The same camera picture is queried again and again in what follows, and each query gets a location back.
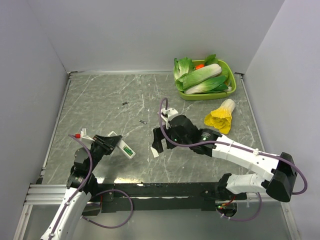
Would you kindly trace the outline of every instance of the yellow vegetable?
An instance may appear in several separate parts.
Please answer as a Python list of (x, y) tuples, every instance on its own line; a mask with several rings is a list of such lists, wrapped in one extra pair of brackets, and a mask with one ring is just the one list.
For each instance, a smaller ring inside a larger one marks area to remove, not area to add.
[(231, 114), (235, 105), (232, 99), (225, 100), (218, 109), (211, 111), (204, 118), (204, 124), (218, 129), (222, 134), (228, 134), (231, 128)]

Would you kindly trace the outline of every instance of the green basket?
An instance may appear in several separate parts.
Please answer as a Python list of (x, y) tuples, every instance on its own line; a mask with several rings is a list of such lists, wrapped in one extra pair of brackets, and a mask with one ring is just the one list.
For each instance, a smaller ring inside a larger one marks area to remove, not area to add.
[[(192, 61), (194, 63), (195, 66), (199, 65), (199, 64), (203, 64), (205, 63), (205, 60), (195, 60)], [(197, 100), (211, 100), (211, 99), (223, 99), (228, 97), (230, 94), (232, 94), (236, 88), (236, 80), (235, 80), (235, 76), (232, 73), (230, 67), (228, 66), (228, 64), (222, 60), (218, 60), (218, 64), (221, 67), (225, 67), (228, 69), (229, 71), (229, 77), (227, 79), (228, 82), (230, 82), (230, 86), (231, 86), (231, 91), (226, 91), (226, 92), (217, 92), (217, 93), (203, 93), (203, 94), (185, 94), (182, 91), (178, 91), (179, 95), (182, 99), (184, 100), (188, 100), (188, 101), (197, 101)]]

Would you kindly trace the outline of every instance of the orange vegetable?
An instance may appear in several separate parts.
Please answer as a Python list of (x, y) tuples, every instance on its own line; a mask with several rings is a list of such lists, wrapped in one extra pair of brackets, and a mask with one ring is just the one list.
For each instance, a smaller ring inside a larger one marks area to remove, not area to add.
[(204, 64), (199, 64), (199, 65), (197, 65), (197, 66), (195, 67), (195, 70), (200, 69), (200, 68), (203, 68), (204, 66), (205, 66)]

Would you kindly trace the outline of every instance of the gray marble surface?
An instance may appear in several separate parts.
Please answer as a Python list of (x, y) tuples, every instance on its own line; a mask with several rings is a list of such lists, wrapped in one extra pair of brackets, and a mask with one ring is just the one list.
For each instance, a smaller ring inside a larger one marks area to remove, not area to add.
[[(237, 89), (230, 95), (236, 106), (228, 137), (261, 149), (243, 85), (236, 79)], [(204, 117), (225, 100), (185, 101), (177, 93), (172, 74), (71, 76), (43, 184), (67, 182), (74, 153), (80, 147), (68, 134), (79, 133), (81, 128), (87, 128), (92, 137), (115, 131), (136, 152), (133, 159), (126, 158), (118, 149), (103, 157), (93, 171), (99, 183), (216, 182), (225, 173), (247, 172), (234, 163), (198, 155), (188, 148), (164, 147), (164, 152), (154, 158), (150, 150), (152, 130), (159, 125), (157, 111), (163, 97), (168, 97), (169, 106), (186, 115), (198, 128), (207, 127)]]

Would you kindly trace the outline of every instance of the white wall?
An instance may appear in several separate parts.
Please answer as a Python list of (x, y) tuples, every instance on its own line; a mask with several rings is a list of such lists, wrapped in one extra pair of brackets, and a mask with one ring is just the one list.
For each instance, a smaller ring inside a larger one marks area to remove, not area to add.
[(318, 0), (285, 0), (244, 75), (266, 149), (292, 154), (308, 179), (291, 200), (303, 240), (320, 238), (319, 10)]
[(284, 0), (27, 0), (68, 72), (171, 71), (217, 53), (244, 73)]
[(39, 176), (67, 73), (25, 0), (0, 1), (0, 235)]

